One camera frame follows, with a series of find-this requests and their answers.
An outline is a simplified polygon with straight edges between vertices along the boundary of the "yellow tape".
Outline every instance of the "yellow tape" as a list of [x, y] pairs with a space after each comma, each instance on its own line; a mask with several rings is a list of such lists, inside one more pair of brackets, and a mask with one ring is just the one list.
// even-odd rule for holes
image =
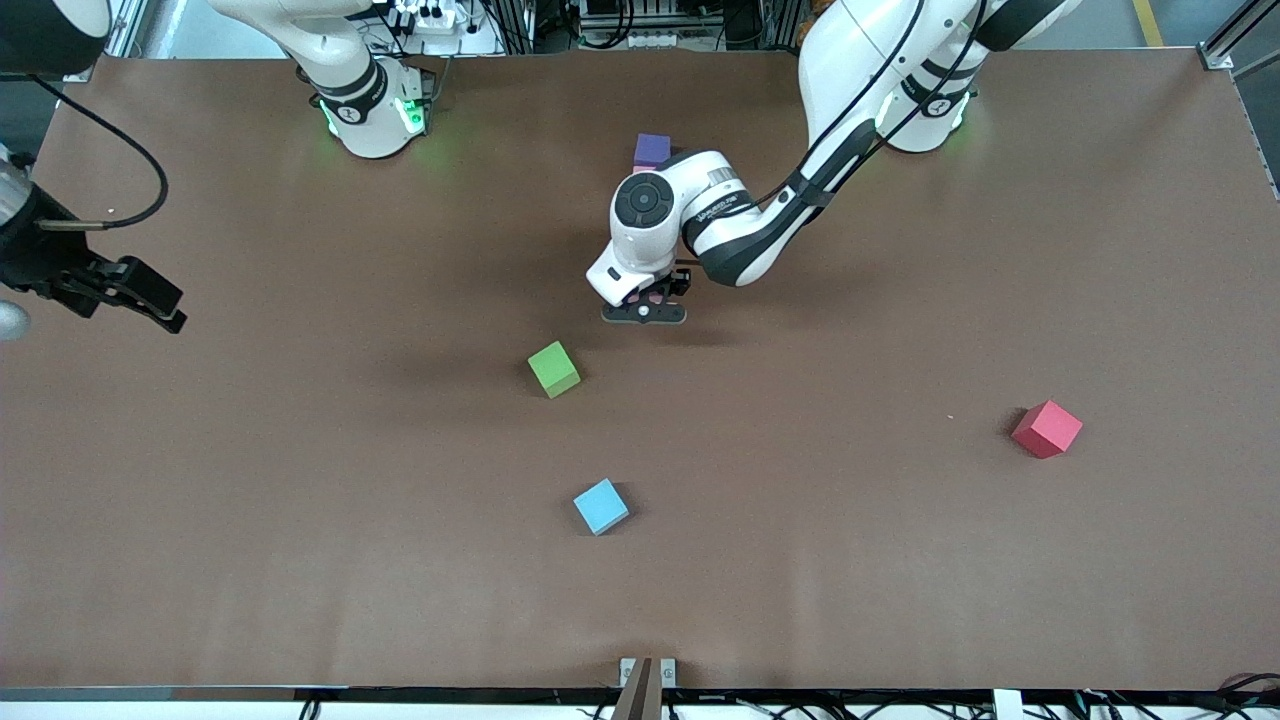
[[1138, 24], [1142, 26], [1142, 37], [1147, 41], [1147, 47], [1164, 47], [1165, 38], [1160, 36], [1151, 0], [1133, 0], [1133, 10], [1138, 13]]

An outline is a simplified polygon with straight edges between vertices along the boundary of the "pink cube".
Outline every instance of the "pink cube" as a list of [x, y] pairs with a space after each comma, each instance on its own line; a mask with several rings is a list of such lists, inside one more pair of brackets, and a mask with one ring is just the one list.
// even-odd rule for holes
[[1066, 452], [1084, 423], [1052, 400], [1032, 407], [1014, 429], [1014, 439], [1041, 460]]

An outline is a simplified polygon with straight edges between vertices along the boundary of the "brown table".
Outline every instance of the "brown table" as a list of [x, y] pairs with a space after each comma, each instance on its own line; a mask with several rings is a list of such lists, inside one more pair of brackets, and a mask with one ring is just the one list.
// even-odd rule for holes
[[[993, 58], [745, 290], [613, 327], [582, 273], [637, 131], [756, 191], [787, 55], [456, 63], [434, 132], [347, 155], [285, 63], [105, 61], [77, 95], [173, 197], [96, 238], [179, 337], [27, 302], [3, 350], [3, 682], [1211, 688], [1280, 665], [1280, 220], [1194, 53]], [[65, 110], [40, 179], [147, 168]], [[524, 363], [561, 340], [552, 401]], [[1059, 400], [1034, 460], [1006, 437]], [[635, 514], [586, 534], [612, 478]]]

